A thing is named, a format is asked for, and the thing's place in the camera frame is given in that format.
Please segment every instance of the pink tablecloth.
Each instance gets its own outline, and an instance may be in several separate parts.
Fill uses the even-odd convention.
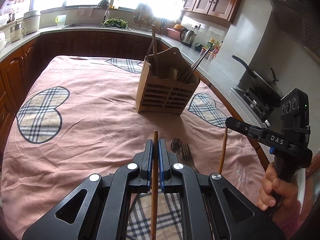
[[[141,62],[59,56],[31,88],[4,152],[1,193],[6,223],[24,231],[92,173],[102,176],[143,151],[154,130],[167,148],[189,143],[202,174],[218,171],[225,106],[200,83],[181,116],[137,114]],[[264,174],[247,138],[229,131],[222,174],[255,202]]]

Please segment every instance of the cabinet handle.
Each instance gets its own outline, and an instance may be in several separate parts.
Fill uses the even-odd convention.
[[[21,68],[24,68],[24,66],[25,66],[25,63],[24,63],[24,59],[23,59],[23,56],[21,56],[21,60],[22,60]]]

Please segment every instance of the range hood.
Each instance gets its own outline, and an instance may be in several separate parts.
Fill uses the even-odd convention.
[[[269,0],[278,27],[320,58],[320,25],[302,0]]]

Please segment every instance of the gray countertop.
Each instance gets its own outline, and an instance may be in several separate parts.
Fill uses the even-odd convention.
[[[95,27],[74,27],[74,28],[63,28],[57,26],[45,27],[39,29],[39,31],[23,36],[20,40],[13,43],[9,42],[5,48],[0,52],[0,62],[9,56],[16,49],[31,41],[32,39],[40,36],[41,34],[47,33],[57,33],[57,32],[71,32],[71,31],[99,31],[99,32],[113,32],[113,33],[127,33],[132,35],[151,37],[151,31],[131,28],[131,31],[121,30],[121,29],[112,29],[112,28],[95,28]],[[164,35],[156,35],[156,38],[161,40],[164,44],[169,47],[177,47],[182,56],[189,63],[194,63],[198,57],[199,52],[195,51],[192,48],[189,48],[179,41],[173,40]],[[220,70],[214,67],[213,64],[210,64],[210,61],[204,59],[199,67],[198,71],[226,98],[226,100],[233,106],[233,108],[238,112],[245,122],[260,126],[257,119],[251,114],[248,108],[239,101],[231,92],[231,87],[236,87],[236,85]]]

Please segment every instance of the electrical outlet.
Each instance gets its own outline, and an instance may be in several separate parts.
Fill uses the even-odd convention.
[[[200,24],[200,23],[197,23],[197,24],[194,24],[194,25],[192,26],[192,28],[194,28],[194,29],[196,29],[196,30],[199,30],[199,29],[200,29],[200,26],[201,26],[201,24]]]

